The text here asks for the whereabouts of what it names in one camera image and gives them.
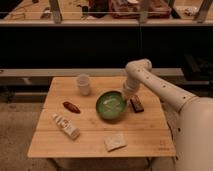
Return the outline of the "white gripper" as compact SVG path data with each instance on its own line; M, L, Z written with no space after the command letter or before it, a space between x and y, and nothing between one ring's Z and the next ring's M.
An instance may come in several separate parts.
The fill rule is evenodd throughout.
M129 100L137 91L138 91L138 86L126 80L123 83L123 87L122 87L122 97L125 100Z

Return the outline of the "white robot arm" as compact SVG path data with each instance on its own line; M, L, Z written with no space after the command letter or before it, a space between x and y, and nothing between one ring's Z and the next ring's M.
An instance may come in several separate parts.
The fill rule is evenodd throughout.
M176 171L213 171L213 98L199 97L151 73L148 59L126 64L123 94L129 99L143 84L178 114Z

